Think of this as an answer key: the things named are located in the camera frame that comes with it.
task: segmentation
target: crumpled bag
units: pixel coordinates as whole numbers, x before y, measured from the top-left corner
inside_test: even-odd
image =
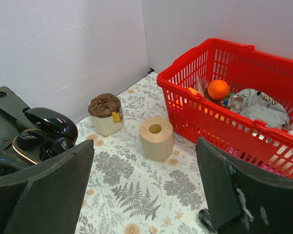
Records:
[[[244,89],[229,98],[228,106],[251,120],[266,122],[267,127],[290,129],[290,118],[284,107],[263,92]]]

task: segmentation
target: glossy black lid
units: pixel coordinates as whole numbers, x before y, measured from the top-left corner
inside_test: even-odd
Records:
[[[67,137],[76,142],[78,130],[68,117],[43,107],[32,108],[24,113],[30,122],[47,135],[53,138]]]

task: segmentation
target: tape roll hole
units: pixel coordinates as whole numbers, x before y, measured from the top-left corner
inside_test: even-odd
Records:
[[[153,134],[158,134],[161,132],[162,130],[162,126],[159,125],[159,124],[152,124],[151,126],[149,126],[148,130],[150,131],[150,133],[153,133]]]

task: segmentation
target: gold trim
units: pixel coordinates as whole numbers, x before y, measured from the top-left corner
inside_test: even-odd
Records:
[[[16,138],[18,138],[19,135],[20,135],[20,134],[18,134],[18,135],[14,138],[14,140],[13,140],[13,142],[12,142],[12,147],[13,147],[13,149],[14,149],[14,150],[15,150],[20,156],[26,158],[28,161],[34,163],[35,165],[38,164],[38,162],[33,161],[32,159],[30,159],[30,158],[27,157],[26,155],[23,155],[20,151],[18,151],[18,150],[16,149],[16,147],[15,147],[14,144],[15,144],[15,140],[16,140]]]

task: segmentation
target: tablecloth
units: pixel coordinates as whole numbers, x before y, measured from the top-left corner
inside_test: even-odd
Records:
[[[115,134],[96,133],[90,117],[78,124],[77,143],[94,141],[95,155],[75,234],[204,234],[195,222],[206,199],[195,145],[174,134],[165,161],[145,157],[139,125],[166,119],[163,91],[151,73],[118,95],[125,125]]]

